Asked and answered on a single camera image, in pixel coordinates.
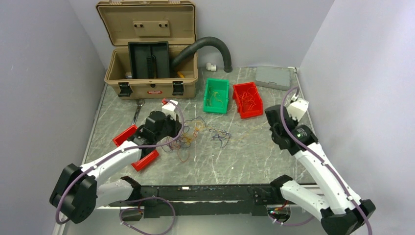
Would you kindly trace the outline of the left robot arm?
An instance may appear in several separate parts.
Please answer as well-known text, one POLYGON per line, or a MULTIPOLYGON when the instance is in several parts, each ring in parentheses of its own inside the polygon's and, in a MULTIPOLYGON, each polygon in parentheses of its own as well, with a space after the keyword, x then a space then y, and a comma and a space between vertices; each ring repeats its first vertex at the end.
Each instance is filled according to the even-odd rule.
POLYGON ((138 182, 128 176, 114 183, 106 181, 127 165, 145 161, 152 151, 163 146, 161 140, 176 140, 183 133, 183 122, 179 108, 152 111, 143 125, 133 124, 114 138, 114 150, 81 166, 65 166, 49 198, 56 208, 56 223, 78 224, 96 208, 116 201, 137 204, 141 197, 138 182))

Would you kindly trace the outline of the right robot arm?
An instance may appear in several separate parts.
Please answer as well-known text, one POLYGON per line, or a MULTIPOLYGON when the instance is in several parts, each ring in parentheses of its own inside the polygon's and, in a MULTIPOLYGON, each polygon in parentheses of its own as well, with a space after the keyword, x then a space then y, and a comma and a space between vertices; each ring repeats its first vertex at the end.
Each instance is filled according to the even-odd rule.
POLYGON ((320 221, 328 235, 349 235, 362 226, 372 234, 369 218, 376 210, 370 199, 362 199, 342 179, 325 155, 318 138, 307 125, 300 125, 283 105, 265 109, 272 141, 287 150, 310 173, 323 195, 298 184, 288 175, 274 179, 270 198, 295 203, 320 221))

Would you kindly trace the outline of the white pipe elbow fitting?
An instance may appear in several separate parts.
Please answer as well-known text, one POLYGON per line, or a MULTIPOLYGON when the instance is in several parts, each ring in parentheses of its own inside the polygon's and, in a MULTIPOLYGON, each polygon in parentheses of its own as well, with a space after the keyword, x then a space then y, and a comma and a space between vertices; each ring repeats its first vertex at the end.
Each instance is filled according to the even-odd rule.
POLYGON ((207 71, 217 71, 217 66, 212 63, 206 63, 206 70, 207 71))

